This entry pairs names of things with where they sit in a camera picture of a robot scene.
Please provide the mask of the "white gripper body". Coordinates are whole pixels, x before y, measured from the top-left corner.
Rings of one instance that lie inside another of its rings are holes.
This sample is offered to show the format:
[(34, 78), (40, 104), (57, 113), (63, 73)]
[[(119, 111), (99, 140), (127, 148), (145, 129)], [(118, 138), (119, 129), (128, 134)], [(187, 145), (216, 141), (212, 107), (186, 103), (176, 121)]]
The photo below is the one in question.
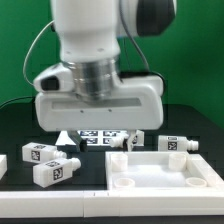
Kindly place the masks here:
[(106, 100), (83, 102), (73, 93), (39, 93), (35, 100), (45, 131), (156, 130), (163, 123), (163, 81), (158, 76), (115, 80)]

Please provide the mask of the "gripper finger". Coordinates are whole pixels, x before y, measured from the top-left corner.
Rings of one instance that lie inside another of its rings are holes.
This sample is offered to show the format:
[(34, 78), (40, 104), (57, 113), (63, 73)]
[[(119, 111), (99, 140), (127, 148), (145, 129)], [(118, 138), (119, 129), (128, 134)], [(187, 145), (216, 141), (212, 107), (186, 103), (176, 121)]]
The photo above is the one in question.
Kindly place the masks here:
[(69, 131), (68, 136), (76, 144), (78, 152), (85, 152), (87, 150), (87, 141), (77, 131)]
[(128, 152), (131, 152), (134, 147), (133, 141), (134, 141), (135, 137), (136, 137), (136, 130), (128, 131), (128, 138), (127, 138), (127, 142), (126, 142)]

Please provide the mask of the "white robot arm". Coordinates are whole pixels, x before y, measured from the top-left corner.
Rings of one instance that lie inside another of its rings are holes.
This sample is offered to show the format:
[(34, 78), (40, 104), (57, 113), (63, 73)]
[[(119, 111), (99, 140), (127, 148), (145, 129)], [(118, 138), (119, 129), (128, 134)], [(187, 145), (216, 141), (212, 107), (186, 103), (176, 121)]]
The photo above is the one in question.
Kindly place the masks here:
[(156, 130), (163, 123), (163, 78), (119, 72), (119, 37), (159, 35), (176, 16), (176, 0), (51, 0), (60, 62), (34, 80), (46, 131), (66, 131), (78, 150), (80, 130)]

